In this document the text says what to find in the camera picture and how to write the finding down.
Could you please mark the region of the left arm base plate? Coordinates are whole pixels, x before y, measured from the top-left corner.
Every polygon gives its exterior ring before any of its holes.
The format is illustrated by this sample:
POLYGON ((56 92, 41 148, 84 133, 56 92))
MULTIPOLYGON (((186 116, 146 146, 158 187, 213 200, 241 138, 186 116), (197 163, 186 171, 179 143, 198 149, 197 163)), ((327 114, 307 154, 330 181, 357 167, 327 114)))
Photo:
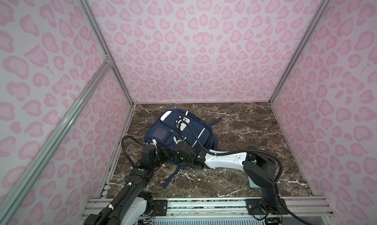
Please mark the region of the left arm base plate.
POLYGON ((142 216, 144 217, 162 217, 167 215, 167 204, 166 199, 149 199, 146 201, 146 209, 142 216))

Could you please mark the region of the navy blue student backpack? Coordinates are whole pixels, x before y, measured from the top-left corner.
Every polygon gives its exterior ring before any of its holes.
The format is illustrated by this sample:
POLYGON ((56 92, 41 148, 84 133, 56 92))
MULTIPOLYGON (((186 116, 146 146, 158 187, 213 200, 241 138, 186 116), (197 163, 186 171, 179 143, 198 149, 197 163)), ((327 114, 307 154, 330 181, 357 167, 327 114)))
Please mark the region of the navy blue student backpack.
POLYGON ((184 141, 196 151, 202 148, 218 150, 218 140, 212 127, 220 121, 222 118, 208 123, 192 112, 171 109, 164 112, 148 129, 144 136, 144 143, 153 144, 156 148, 165 148, 169 153, 167 162, 176 166, 175 172, 163 184, 163 189, 169 186, 182 168, 195 167, 181 159, 174 159, 177 144, 184 141))

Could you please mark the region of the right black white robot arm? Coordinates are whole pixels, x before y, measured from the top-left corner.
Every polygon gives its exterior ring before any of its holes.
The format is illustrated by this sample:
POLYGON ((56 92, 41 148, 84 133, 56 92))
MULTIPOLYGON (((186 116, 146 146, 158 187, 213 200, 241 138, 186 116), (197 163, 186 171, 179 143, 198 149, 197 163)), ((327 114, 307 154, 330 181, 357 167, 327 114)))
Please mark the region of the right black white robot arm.
POLYGON ((266 214, 279 211, 280 190, 279 180, 283 165, 275 155, 259 149, 238 151, 215 151, 205 148, 199 137, 185 121, 178 123, 178 142, 174 150, 174 160, 186 163, 197 169, 227 168, 243 171, 247 174, 262 193, 260 209, 266 214), (186 125, 195 137, 201 149, 194 149, 183 137, 181 125, 186 125))

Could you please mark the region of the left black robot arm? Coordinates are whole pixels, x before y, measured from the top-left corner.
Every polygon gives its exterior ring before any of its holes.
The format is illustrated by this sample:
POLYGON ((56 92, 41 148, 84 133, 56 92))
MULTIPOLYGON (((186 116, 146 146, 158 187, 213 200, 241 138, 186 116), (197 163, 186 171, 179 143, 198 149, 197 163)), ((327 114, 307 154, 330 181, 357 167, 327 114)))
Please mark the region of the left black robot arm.
POLYGON ((145 144, 139 164, 127 177, 127 184, 99 213, 90 214, 85 225, 133 225, 138 220, 149 220, 156 214, 153 196, 144 189, 154 171, 169 159, 169 151, 155 144, 145 144))

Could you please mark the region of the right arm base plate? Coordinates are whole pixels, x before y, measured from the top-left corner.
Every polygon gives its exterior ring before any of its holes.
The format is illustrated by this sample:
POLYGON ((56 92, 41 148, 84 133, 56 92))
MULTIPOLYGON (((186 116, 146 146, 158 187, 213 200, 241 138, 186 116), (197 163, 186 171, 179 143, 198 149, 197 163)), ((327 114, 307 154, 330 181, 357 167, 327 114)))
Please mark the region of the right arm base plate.
POLYGON ((246 209, 249 215, 255 215, 255 216, 259 216, 259 215, 265 216, 267 212, 269 212, 269 214, 272 214, 272 215, 277 215, 277 213, 281 213, 282 215, 288 215, 289 213, 286 210, 286 207, 287 207, 286 201, 283 198, 281 198, 280 200, 281 202, 277 200, 277 206, 271 207, 271 206, 263 206, 261 204, 260 198, 246 199, 245 200, 246 209))

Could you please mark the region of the teal calculator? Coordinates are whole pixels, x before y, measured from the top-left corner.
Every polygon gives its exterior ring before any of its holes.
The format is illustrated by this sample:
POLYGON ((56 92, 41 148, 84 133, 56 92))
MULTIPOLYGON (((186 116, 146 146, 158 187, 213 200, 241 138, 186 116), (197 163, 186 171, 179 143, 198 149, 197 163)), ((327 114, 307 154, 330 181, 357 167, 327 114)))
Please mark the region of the teal calculator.
POLYGON ((248 178, 248 181, 249 181, 249 187, 251 189, 260 189, 260 187, 256 185, 250 177, 248 178))

